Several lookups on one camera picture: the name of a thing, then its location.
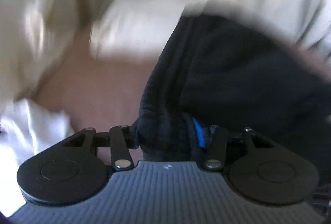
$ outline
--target white pillow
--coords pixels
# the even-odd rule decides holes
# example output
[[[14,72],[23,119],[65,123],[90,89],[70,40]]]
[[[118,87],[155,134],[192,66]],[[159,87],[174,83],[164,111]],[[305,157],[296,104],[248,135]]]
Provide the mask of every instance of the white pillow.
[[[92,26],[91,55],[94,58],[120,56],[137,61],[158,57],[184,8],[189,12],[201,11],[207,1],[114,0],[101,21]],[[236,4],[235,0],[217,1],[227,7]]]

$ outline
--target black fabric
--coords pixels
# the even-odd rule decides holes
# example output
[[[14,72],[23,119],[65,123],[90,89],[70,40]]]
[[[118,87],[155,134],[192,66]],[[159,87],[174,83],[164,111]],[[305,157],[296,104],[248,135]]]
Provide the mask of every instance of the black fabric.
[[[182,16],[141,99],[144,158],[197,158],[190,115],[231,131],[245,126],[328,172],[331,87],[272,40],[219,16]]]

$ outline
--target blue object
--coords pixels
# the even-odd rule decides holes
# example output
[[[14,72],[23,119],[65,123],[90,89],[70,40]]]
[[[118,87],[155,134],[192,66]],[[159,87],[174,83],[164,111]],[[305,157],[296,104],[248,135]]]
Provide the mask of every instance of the blue object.
[[[202,129],[201,125],[195,118],[192,118],[192,120],[195,126],[195,130],[197,132],[199,147],[203,148],[206,144],[204,130]]]

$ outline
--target white logo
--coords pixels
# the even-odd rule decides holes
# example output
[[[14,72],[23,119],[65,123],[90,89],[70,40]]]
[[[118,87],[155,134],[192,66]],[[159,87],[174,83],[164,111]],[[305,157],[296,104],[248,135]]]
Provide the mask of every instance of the white logo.
[[[170,165],[170,164],[167,164],[166,166],[163,166],[165,169],[167,169],[167,170],[169,170],[169,169],[171,169],[173,166],[172,165]]]

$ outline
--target ribbed gray plate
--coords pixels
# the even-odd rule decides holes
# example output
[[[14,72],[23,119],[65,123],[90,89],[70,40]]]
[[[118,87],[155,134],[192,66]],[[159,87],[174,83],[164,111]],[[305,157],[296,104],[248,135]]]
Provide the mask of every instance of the ribbed gray plate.
[[[306,203],[282,208],[251,203],[220,174],[201,171],[194,162],[144,162],[115,173],[94,197],[66,207],[26,204],[10,220],[24,224],[222,223],[320,224]]]

